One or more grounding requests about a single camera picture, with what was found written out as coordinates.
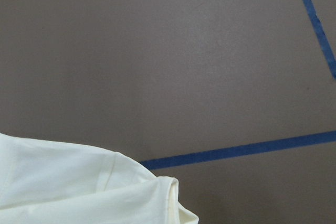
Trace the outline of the white long-sleeve cat shirt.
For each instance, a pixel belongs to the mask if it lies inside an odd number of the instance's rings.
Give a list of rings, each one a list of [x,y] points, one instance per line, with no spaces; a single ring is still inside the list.
[[[1,135],[1,223],[198,223],[178,184],[104,148]]]

